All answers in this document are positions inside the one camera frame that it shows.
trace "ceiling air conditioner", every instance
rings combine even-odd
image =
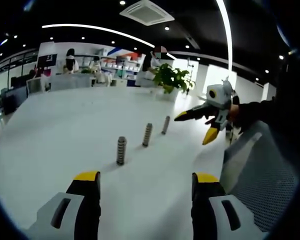
[[[149,0],[141,0],[132,4],[120,12],[120,15],[146,26],[175,20],[173,16]]]

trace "white table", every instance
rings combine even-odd
[[[0,201],[27,229],[37,210],[75,175],[101,171],[100,240],[193,239],[192,172],[220,177],[225,133],[202,146],[205,118],[174,122],[202,101],[179,94],[159,101],[141,88],[81,88],[28,98],[0,139]],[[167,115],[171,122],[161,135]],[[141,146],[153,124],[148,148]],[[119,136],[126,163],[116,165]]]

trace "ceiling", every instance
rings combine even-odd
[[[138,2],[126,0],[126,5],[119,0],[15,0],[0,1],[0,60],[26,48],[38,48],[41,42],[87,42],[111,45],[146,53],[150,47],[114,33],[77,27],[54,27],[42,29],[49,24],[85,24],[120,31],[145,40],[154,45],[161,45],[170,51],[184,51],[228,59],[227,39],[223,19],[216,0],[188,0],[177,3],[175,0],[152,0],[170,13],[175,21],[145,26],[119,13]],[[255,73],[234,67],[238,75],[259,83],[271,82],[278,73],[282,60],[279,55],[289,51],[281,39],[274,19],[253,0],[224,0],[229,16],[233,62],[245,66]],[[217,64],[211,59],[201,58],[202,64]]]

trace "metal spring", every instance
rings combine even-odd
[[[118,147],[116,151],[116,164],[123,165],[125,163],[127,140],[124,136],[118,139]]]
[[[149,145],[151,132],[152,132],[152,123],[148,123],[145,128],[144,138],[143,138],[143,142],[142,142],[142,145],[144,147],[148,147],[148,145]]]
[[[163,130],[161,132],[163,135],[165,135],[167,133],[169,123],[170,123],[170,116],[166,116],[165,121],[164,121],[164,125],[163,125]]]

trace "green plant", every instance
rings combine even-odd
[[[174,88],[182,89],[183,92],[189,87],[194,86],[194,82],[187,76],[189,72],[187,70],[181,71],[179,68],[172,68],[168,63],[162,64],[155,69],[155,77],[153,81],[162,86],[165,94],[170,94]]]
[[[93,71],[90,68],[84,68],[84,69],[82,69],[81,73],[82,74],[92,74]]]

